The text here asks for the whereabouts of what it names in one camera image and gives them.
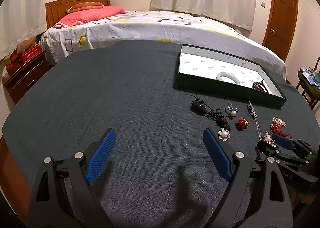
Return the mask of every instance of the gray tablecloth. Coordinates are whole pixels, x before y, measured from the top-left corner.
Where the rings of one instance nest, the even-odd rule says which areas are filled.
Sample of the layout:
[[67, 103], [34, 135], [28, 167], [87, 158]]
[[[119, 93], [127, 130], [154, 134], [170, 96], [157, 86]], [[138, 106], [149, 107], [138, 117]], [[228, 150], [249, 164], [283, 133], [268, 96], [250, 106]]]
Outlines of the gray tablecloth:
[[[92, 186], [116, 227], [203, 227], [227, 182], [220, 178], [202, 141], [219, 128], [190, 111], [192, 96], [173, 87], [181, 45], [122, 41], [111, 48], [71, 54], [46, 73], [16, 105], [3, 127], [5, 140], [30, 186], [46, 156], [70, 157], [97, 141], [107, 128], [117, 133], [105, 171]], [[261, 132], [273, 117], [285, 133], [319, 146], [320, 129], [304, 98], [269, 72], [287, 97], [282, 110], [255, 105]], [[208, 105], [231, 100], [199, 94]], [[247, 103], [231, 101], [249, 128], [229, 120], [228, 142], [255, 158], [258, 141]], [[244, 216], [247, 192], [237, 219]]]

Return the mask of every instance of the folded clothes on chair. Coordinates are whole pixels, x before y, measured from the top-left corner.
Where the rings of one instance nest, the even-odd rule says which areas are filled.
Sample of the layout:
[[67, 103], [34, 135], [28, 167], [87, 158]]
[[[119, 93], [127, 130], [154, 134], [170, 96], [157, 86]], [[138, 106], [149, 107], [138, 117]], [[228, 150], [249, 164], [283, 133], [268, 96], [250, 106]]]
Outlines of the folded clothes on chair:
[[311, 68], [301, 67], [300, 71], [302, 72], [302, 75], [308, 80], [310, 85], [317, 86], [320, 89], [320, 76], [315, 70]]

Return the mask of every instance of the blue rubber pad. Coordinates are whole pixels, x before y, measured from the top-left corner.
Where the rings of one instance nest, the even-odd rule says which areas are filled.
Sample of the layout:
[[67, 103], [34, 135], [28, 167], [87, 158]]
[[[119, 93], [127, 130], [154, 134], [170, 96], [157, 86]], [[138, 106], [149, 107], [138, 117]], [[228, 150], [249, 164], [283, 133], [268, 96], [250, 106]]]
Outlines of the blue rubber pad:
[[290, 139], [287, 139], [279, 134], [273, 134], [272, 139], [275, 141], [275, 143], [279, 146], [282, 146], [286, 150], [294, 150], [295, 145]]
[[88, 163], [88, 171], [85, 178], [89, 183], [100, 176], [115, 144], [116, 132], [111, 129]]
[[208, 129], [203, 132], [203, 143], [219, 173], [219, 176], [230, 182], [233, 178], [231, 162]]

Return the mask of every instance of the drawer handle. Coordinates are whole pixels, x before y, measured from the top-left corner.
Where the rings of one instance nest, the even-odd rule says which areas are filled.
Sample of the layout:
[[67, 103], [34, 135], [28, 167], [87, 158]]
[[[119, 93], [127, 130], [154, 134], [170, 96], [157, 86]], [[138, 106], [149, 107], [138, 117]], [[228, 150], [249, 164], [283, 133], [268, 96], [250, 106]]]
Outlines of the drawer handle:
[[32, 82], [28, 84], [28, 87], [31, 87], [34, 83], [35, 83], [35, 81], [32, 80]]

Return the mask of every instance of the wooden headboard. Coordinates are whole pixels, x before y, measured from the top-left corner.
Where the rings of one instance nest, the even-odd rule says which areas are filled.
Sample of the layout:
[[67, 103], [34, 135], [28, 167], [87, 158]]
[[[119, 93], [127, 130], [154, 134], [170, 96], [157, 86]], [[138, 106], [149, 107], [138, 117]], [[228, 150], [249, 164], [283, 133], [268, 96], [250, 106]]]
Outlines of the wooden headboard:
[[52, 27], [54, 24], [60, 21], [67, 15], [66, 10], [72, 6], [88, 1], [101, 2], [102, 4], [109, 6], [110, 0], [56, 0], [46, 3], [45, 16], [47, 18], [47, 28]]

